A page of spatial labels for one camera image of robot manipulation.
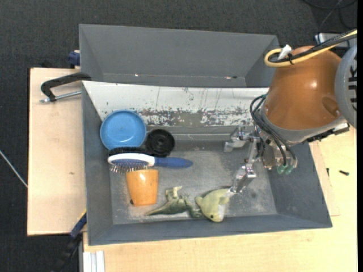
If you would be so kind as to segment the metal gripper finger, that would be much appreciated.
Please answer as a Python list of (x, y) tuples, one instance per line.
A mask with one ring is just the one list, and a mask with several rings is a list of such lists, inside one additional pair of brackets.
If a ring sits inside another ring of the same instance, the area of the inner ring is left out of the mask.
[(257, 178), (257, 174), (252, 164), (244, 164), (233, 175), (233, 184), (230, 190), (234, 193), (241, 193), (251, 181)]
[(230, 134), (230, 139), (224, 143), (223, 151), (232, 152), (234, 149), (242, 148), (247, 142), (252, 142), (254, 137), (254, 131), (238, 127)]

